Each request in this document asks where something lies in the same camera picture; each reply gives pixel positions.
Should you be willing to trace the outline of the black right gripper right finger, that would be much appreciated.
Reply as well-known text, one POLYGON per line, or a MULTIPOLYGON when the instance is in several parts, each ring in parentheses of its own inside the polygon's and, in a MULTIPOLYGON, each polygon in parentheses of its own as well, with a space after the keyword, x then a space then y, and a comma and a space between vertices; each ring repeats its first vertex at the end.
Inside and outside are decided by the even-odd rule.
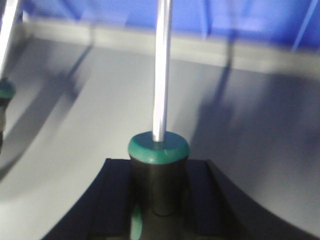
POLYGON ((196 240, 316 240, 238 188, 210 160, 186 164, 196 240))

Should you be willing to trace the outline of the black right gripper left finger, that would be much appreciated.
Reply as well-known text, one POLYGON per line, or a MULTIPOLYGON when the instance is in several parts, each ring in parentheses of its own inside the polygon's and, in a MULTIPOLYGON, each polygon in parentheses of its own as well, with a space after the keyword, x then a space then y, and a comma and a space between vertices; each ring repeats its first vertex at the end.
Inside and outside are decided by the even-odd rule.
POLYGON ((90 186, 45 240, 128 240, 131 163, 107 158, 90 186))

